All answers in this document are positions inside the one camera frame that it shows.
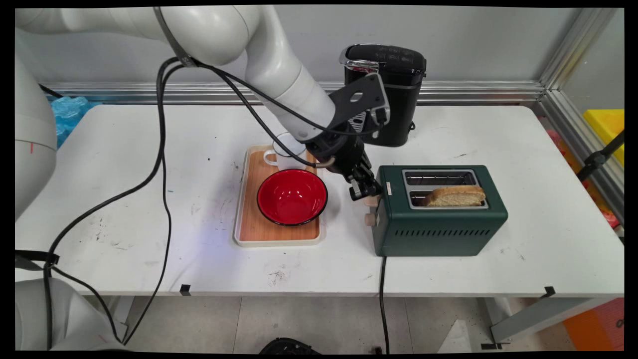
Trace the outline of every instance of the green toaster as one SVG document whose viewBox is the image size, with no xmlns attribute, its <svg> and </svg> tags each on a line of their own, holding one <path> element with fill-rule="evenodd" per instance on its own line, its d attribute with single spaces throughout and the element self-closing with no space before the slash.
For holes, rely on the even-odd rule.
<svg viewBox="0 0 638 359">
<path fill-rule="evenodd" d="M 507 210 L 483 165 L 383 165 L 383 187 L 370 208 L 378 256 L 475 256 L 507 220 Z M 441 187 L 478 185 L 480 206 L 428 207 L 424 198 Z"/>
</svg>

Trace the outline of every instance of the red bowl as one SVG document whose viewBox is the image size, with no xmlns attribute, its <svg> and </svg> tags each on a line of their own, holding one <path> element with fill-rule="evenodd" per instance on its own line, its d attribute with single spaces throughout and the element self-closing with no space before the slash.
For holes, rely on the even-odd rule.
<svg viewBox="0 0 638 359">
<path fill-rule="evenodd" d="M 257 191 L 263 216 L 280 225 L 306 224 L 323 212 L 328 190 L 312 172 L 286 169 L 271 174 Z"/>
</svg>

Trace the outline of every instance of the coffee maker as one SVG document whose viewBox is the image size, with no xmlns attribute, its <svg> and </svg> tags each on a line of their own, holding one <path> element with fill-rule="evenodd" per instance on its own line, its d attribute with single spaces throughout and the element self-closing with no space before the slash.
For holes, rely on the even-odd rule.
<svg viewBox="0 0 638 359">
<path fill-rule="evenodd" d="M 370 72 L 378 73 L 390 104 L 390 123 L 379 132 L 363 135 L 365 143 L 398 147 L 408 140 L 415 128 L 412 116 L 417 105 L 421 81 L 426 75 L 426 59 L 417 51 L 381 44 L 356 44 L 341 52 L 339 62 L 345 67 L 345 84 Z M 368 111 L 351 118 L 357 132 L 375 128 Z"/>
</svg>

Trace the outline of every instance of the wall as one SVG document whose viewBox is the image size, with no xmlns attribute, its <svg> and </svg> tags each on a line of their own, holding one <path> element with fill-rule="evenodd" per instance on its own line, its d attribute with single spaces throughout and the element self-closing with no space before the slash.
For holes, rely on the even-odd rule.
<svg viewBox="0 0 638 359">
<path fill-rule="evenodd" d="M 563 86 L 576 107 L 625 108 L 625 10 L 618 9 Z"/>
<path fill-rule="evenodd" d="M 571 25 L 574 8 L 277 5 L 295 53 L 317 81 L 343 80 L 338 57 L 353 43 L 421 52 L 427 80 L 535 80 Z M 154 82 L 172 51 L 118 34 L 37 35 L 16 30 L 15 50 L 40 82 Z M 245 53 L 226 71 L 243 75 Z M 205 70 L 174 81 L 220 81 Z"/>
</svg>

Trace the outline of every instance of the orange object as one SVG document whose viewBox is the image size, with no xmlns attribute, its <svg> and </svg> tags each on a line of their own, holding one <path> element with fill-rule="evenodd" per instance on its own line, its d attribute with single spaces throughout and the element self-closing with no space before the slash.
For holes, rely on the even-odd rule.
<svg viewBox="0 0 638 359">
<path fill-rule="evenodd" d="M 571 317 L 563 324 L 578 351 L 625 350 L 625 299 Z"/>
</svg>

